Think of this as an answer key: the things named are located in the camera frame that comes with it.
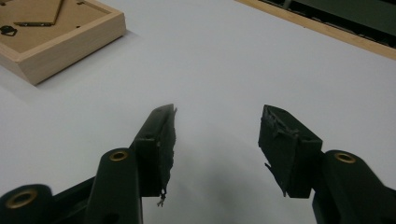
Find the wooden tray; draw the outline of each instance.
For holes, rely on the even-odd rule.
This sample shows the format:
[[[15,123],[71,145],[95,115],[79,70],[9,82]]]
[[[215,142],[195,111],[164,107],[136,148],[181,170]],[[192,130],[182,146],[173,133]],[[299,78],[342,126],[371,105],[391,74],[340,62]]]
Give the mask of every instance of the wooden tray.
[[[18,32],[0,35],[0,64],[34,85],[126,31],[122,12],[94,0],[63,0],[56,23],[43,27],[15,25],[7,12],[18,10],[13,8],[16,4],[1,2],[5,6],[0,5],[0,27],[10,25]]]

